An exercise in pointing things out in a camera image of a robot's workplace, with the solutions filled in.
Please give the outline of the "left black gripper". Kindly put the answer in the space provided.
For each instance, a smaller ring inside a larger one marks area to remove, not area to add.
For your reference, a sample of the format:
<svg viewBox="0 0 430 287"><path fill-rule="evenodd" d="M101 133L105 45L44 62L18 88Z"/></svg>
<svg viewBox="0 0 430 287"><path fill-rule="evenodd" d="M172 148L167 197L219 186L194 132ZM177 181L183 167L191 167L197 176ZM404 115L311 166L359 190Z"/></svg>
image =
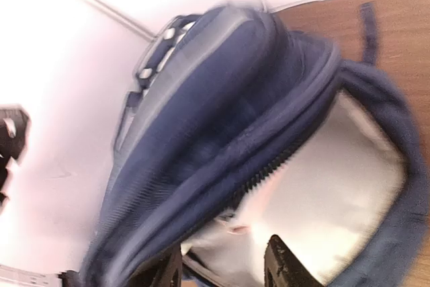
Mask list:
<svg viewBox="0 0 430 287"><path fill-rule="evenodd" d="M21 106L1 106L1 207L8 199L3 192L9 162L17 161L26 146L30 117Z"/></svg>

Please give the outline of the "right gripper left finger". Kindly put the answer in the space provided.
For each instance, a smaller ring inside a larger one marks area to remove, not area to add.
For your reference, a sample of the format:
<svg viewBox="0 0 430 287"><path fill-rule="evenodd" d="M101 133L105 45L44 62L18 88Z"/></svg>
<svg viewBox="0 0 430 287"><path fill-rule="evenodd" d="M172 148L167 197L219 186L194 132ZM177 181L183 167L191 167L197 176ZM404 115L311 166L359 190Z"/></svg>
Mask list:
<svg viewBox="0 0 430 287"><path fill-rule="evenodd" d="M180 245L172 247L158 262L145 270L138 270L128 281L132 287L181 286L182 254Z"/></svg>

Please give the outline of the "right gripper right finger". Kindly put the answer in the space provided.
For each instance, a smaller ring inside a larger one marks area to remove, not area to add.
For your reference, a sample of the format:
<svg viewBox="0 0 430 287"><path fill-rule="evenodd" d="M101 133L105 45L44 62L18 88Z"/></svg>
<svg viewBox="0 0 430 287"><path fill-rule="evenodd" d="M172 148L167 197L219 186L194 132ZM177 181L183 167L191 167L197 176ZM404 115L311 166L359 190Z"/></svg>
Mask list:
<svg viewBox="0 0 430 287"><path fill-rule="evenodd" d="M269 239L264 268L265 287L324 287L278 235L272 235Z"/></svg>

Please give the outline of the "navy blue student backpack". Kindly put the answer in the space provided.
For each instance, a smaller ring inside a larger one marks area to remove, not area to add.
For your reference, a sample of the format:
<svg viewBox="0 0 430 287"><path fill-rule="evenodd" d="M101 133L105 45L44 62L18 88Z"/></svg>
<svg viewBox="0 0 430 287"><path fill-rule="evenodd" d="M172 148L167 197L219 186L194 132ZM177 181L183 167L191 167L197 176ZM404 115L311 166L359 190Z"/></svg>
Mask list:
<svg viewBox="0 0 430 287"><path fill-rule="evenodd" d="M181 281L264 286L278 235L324 286L400 286L427 230L429 180L403 94L363 58L222 5L172 19L135 69L99 222L67 286L127 286L180 245Z"/></svg>

